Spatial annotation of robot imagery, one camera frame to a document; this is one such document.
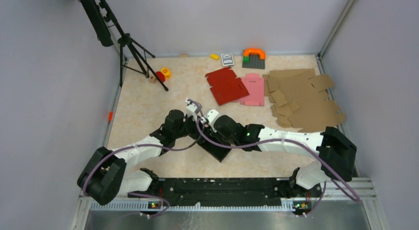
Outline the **black corrugated paper box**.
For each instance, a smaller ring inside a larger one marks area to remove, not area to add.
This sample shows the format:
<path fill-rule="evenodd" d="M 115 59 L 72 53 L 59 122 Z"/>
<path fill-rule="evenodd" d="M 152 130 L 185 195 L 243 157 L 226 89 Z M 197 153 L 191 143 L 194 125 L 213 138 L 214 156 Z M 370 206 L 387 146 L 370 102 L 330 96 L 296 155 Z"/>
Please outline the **black corrugated paper box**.
<path fill-rule="evenodd" d="M 214 145 L 202 137 L 198 138 L 197 143 L 201 148 L 203 148 L 207 153 L 209 153 L 220 163 L 226 158 L 226 156 L 231 151 L 230 148 L 224 148 Z"/>

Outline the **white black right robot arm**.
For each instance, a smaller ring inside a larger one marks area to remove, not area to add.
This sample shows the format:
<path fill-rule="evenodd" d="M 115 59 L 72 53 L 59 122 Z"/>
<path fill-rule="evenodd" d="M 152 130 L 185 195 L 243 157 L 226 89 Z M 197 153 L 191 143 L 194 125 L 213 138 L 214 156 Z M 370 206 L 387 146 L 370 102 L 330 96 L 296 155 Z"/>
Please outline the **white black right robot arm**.
<path fill-rule="evenodd" d="M 212 146 L 312 158 L 311 163 L 296 168 L 289 178 L 290 191 L 295 196 L 304 196 L 322 182 L 335 180 L 347 184 L 353 179 L 357 147 L 335 127 L 326 127 L 322 132 L 298 133 L 260 124 L 243 126 L 214 110 L 197 122 L 209 129 L 205 140 Z"/>

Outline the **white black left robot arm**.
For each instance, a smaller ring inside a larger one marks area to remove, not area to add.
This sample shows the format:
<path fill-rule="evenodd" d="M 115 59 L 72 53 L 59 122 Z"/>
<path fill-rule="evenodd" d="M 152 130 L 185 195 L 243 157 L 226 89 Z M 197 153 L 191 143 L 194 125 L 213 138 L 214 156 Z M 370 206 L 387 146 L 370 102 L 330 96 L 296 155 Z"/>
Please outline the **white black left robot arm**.
<path fill-rule="evenodd" d="M 196 112 L 184 114 L 180 110 L 171 110 L 164 123 L 144 139 L 116 150 L 104 146 L 96 149 L 79 175 L 77 185 L 85 196 L 100 205 L 133 191 L 140 191 L 147 197 L 156 195 L 159 187 L 153 180 L 155 175 L 150 171 L 131 173 L 130 168 L 168 151 L 175 151 L 177 139 L 190 136 L 197 140 L 196 121 L 199 118 Z"/>

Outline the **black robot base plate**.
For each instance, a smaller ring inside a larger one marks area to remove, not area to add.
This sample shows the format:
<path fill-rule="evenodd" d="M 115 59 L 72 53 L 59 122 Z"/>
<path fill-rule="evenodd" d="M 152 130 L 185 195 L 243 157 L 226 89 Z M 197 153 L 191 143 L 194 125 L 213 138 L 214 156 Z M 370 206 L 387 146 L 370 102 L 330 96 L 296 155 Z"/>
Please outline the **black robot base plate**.
<path fill-rule="evenodd" d="M 144 192 L 171 206 L 254 207 L 280 206 L 286 200 L 319 197 L 319 184 L 307 190 L 287 178 L 165 178 L 152 181 Z"/>

